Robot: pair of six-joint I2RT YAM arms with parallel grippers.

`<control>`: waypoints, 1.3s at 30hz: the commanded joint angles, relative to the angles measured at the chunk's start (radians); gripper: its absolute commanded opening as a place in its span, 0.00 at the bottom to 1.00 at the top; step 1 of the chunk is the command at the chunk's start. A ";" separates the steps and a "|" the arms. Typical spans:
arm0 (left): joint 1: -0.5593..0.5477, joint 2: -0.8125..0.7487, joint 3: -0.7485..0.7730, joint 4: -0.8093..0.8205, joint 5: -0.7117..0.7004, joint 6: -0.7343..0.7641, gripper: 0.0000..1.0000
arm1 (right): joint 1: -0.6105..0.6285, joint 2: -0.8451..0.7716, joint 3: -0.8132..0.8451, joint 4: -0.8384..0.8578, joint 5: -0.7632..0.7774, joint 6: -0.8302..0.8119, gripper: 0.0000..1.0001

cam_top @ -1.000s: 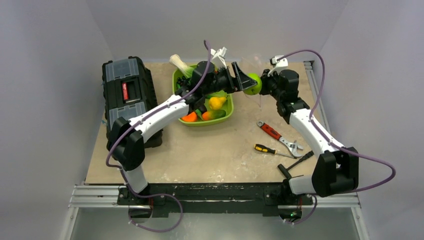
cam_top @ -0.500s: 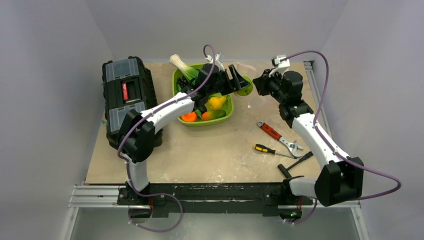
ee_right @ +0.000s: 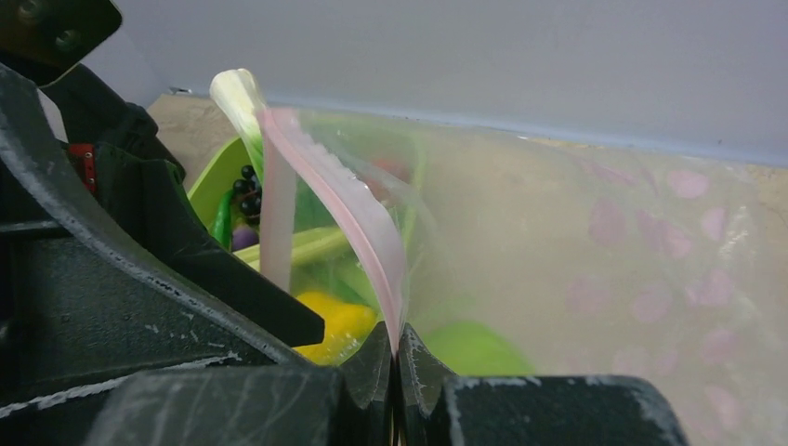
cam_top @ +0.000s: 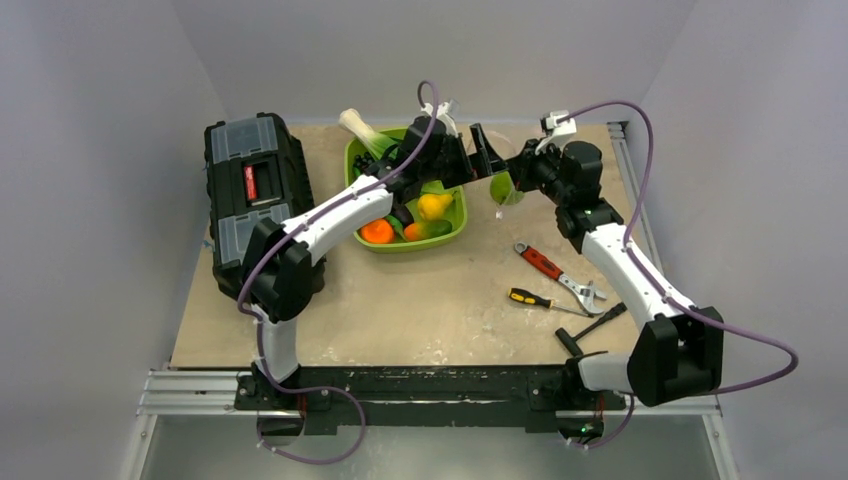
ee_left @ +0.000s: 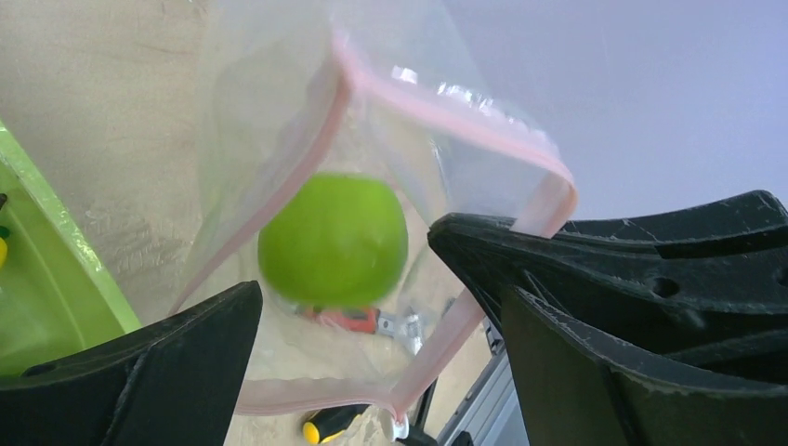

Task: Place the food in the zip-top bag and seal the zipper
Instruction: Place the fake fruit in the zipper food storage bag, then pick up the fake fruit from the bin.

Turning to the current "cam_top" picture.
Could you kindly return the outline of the green toy lime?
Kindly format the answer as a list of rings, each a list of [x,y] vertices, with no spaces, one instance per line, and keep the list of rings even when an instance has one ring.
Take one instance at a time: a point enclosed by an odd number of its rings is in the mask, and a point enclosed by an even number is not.
[[[525,193],[517,189],[507,171],[494,175],[489,185],[491,199],[500,206],[512,206],[521,202]]]

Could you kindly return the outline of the clear zip top bag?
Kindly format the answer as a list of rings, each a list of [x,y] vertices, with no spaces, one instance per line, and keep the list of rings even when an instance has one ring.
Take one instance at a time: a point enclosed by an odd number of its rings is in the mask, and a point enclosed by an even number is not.
[[[516,144],[501,132],[488,130],[486,135],[493,149],[502,158],[511,158],[519,152]],[[518,191],[513,185],[508,172],[498,173],[491,178],[489,194],[497,205],[497,219],[502,219],[504,217],[504,211],[508,207],[518,204],[525,197],[525,193]]]

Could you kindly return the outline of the yellow toy pear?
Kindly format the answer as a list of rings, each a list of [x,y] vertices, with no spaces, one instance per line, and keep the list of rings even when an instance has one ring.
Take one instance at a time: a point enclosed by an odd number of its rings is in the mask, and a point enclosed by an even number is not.
[[[449,193],[427,193],[419,197],[416,208],[421,220],[437,221],[445,217],[446,211],[454,202],[454,196]]]

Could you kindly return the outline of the orange toy tangerine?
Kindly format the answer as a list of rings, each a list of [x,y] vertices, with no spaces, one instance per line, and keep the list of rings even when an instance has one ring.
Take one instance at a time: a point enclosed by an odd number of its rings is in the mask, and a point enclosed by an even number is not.
[[[391,223],[385,218],[378,218],[363,226],[359,235],[361,238],[372,244],[391,244],[395,240],[395,230]]]

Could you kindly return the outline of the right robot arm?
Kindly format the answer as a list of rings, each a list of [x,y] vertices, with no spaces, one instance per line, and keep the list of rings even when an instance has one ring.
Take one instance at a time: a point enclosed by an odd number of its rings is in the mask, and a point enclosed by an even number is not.
[[[638,246],[626,239],[622,216],[601,195],[602,153],[572,141],[537,151],[527,142],[507,162],[517,190],[538,190],[555,205],[557,227],[606,278],[626,305],[639,336],[628,354],[596,352],[566,363],[564,399],[584,407],[600,391],[630,393],[646,406],[708,394],[722,376],[723,319],[713,307],[674,298]]]

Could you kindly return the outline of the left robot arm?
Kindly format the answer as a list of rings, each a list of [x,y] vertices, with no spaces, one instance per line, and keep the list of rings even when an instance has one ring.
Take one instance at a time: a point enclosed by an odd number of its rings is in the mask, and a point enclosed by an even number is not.
[[[297,399],[297,317],[313,296],[313,269],[345,237],[386,217],[421,195],[425,184],[454,188],[508,169],[488,144],[478,124],[471,127],[475,150],[466,151],[453,118],[426,105],[400,140],[368,125],[353,108],[339,124],[374,158],[349,186],[304,214],[266,228],[248,251],[255,257],[237,297],[239,310],[253,316],[257,355],[264,376],[259,395],[272,408],[284,409]]]

